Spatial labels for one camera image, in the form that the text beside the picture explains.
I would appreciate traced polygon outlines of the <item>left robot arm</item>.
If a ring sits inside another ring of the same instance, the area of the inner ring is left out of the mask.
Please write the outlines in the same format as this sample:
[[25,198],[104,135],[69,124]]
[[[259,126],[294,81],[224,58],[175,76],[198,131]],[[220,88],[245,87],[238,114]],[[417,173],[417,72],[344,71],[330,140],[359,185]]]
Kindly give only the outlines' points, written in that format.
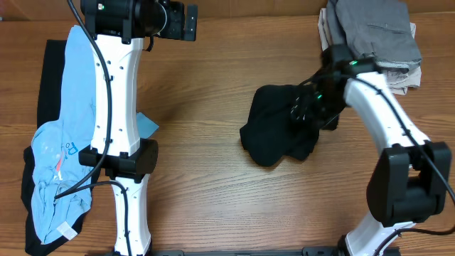
[[105,170],[117,218],[113,255],[148,255],[146,194],[158,143],[141,137],[137,121],[137,73],[145,38],[196,39],[198,7],[180,1],[81,1],[92,43],[96,79],[95,129],[79,162]]

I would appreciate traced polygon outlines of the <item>black t-shirt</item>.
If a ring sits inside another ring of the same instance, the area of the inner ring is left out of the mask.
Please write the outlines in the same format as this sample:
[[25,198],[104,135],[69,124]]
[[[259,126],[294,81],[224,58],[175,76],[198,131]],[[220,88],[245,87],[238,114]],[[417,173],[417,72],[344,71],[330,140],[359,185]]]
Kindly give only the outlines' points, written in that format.
[[247,123],[240,128],[243,149],[264,167],[283,156],[304,161],[319,139],[319,128],[297,119],[295,107],[310,103],[310,85],[264,85],[253,97]]

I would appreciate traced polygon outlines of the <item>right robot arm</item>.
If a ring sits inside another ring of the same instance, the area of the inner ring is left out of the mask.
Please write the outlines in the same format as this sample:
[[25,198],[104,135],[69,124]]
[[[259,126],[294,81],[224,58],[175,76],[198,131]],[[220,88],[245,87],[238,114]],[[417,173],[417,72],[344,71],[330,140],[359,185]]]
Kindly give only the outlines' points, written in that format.
[[369,211],[336,246],[305,247],[303,255],[399,255],[390,244],[403,233],[450,235],[454,229],[416,228],[440,214],[449,185],[451,151],[432,142],[401,108],[374,58],[355,59],[348,46],[321,54],[321,68],[300,84],[291,120],[312,129],[335,129],[345,107],[353,108],[373,138],[379,159],[367,187]]

